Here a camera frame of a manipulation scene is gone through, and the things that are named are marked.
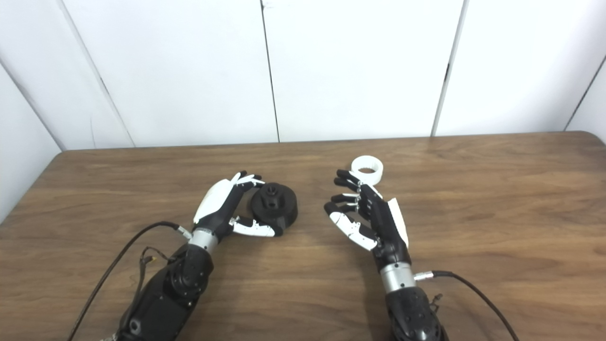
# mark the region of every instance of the robotic finger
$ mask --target robotic finger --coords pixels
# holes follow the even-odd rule
[[[239,215],[230,220],[230,224],[233,226],[233,232],[237,234],[255,237],[279,237],[282,235],[282,230],[279,230],[279,234],[277,234],[271,226],[260,225],[255,219],[240,217]]]
[[[374,186],[365,184],[349,170],[337,170],[335,184],[337,186],[347,187],[356,192],[356,194],[343,193],[334,195],[330,200],[334,203],[350,203],[349,206],[354,206],[354,208],[348,212],[355,211],[366,220],[370,220],[371,218],[373,203],[383,199],[381,193],[379,193]]]
[[[324,210],[330,217],[330,220],[354,243],[370,251],[377,246],[377,238],[371,228],[360,222],[355,222],[353,218],[343,212],[343,208],[349,210],[351,206],[337,206],[333,202],[326,203]]]
[[[242,188],[242,190],[244,192],[246,192],[247,190],[249,190],[251,188],[250,185],[252,185],[252,187],[261,187],[265,184],[263,181],[261,181],[260,175],[255,175],[255,174],[246,175],[246,170],[243,170],[242,172],[240,172],[240,174],[241,174],[240,178],[238,178],[235,181],[235,183],[240,188]]]

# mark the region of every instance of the black forearm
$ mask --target black forearm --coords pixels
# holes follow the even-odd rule
[[[179,248],[122,317],[118,340],[173,340],[205,291],[212,270],[207,251],[192,244]]]
[[[386,202],[373,205],[371,223],[379,238],[373,256],[385,288],[385,303],[395,339],[447,340],[427,295],[416,286],[407,245],[399,235]]]

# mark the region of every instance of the silver cylindrical wrist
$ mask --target silver cylindrical wrist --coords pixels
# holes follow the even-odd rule
[[[212,254],[215,246],[219,244],[219,239],[212,233],[211,230],[195,229],[193,231],[193,237],[190,239],[189,243],[199,246],[202,249],[205,249],[209,254]]]
[[[387,293],[409,286],[416,286],[415,276],[410,269],[410,264],[404,262],[386,265],[381,269],[381,279]]]

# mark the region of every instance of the prosthetic hand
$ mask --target prosthetic hand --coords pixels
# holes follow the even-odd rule
[[[385,287],[387,312],[398,341],[448,341],[425,292],[416,286],[408,254],[406,225],[394,198],[389,201],[360,181],[354,173],[337,170],[335,184],[355,194],[339,194],[324,205],[335,225],[354,243],[372,252]],[[354,221],[347,212],[357,212],[370,227]]]
[[[246,171],[242,171],[208,190],[194,216],[189,242],[137,293],[122,316],[116,339],[174,340],[207,287],[214,268],[211,253],[223,238],[232,232],[261,237],[282,235],[284,225],[270,226],[233,216],[244,193],[264,184],[260,176],[246,176]]]

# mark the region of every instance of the black round object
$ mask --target black round object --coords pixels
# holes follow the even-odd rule
[[[276,236],[297,219],[297,196],[292,189],[279,183],[266,183],[250,199],[254,218],[271,226]]]

